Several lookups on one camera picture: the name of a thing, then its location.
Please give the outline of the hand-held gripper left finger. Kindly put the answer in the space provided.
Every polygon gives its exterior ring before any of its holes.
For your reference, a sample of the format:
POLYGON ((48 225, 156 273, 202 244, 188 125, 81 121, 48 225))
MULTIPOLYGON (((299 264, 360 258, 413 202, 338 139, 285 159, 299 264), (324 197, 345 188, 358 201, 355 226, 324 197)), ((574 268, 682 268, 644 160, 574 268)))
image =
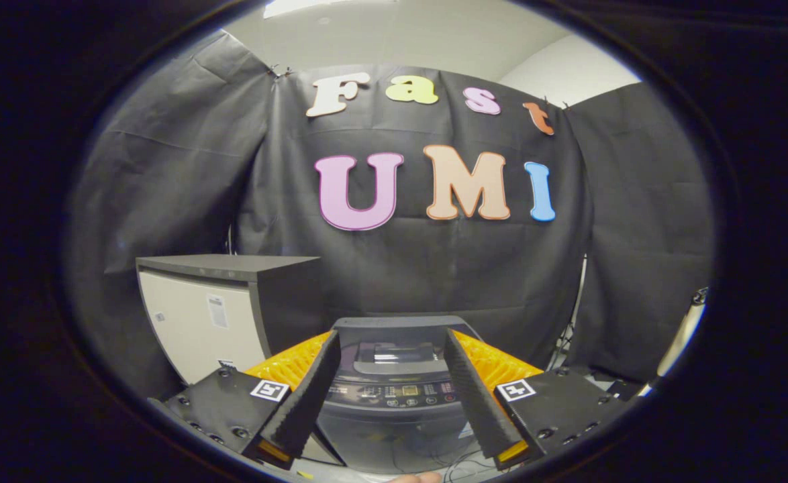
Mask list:
POLYGON ((223 366, 172 397, 148 402, 198 440, 289 470, 317 431, 340 364, 340 334, 333 329, 252 369, 223 366))

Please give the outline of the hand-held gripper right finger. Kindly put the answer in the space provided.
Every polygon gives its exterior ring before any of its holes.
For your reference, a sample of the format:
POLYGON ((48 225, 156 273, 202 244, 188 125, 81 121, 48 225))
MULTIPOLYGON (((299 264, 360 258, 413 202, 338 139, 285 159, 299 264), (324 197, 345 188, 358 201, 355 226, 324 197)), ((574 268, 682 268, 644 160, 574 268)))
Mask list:
POLYGON ((539 370, 457 330, 447 331, 444 356, 481 452, 498 470, 584 445, 628 408, 575 371, 539 370))

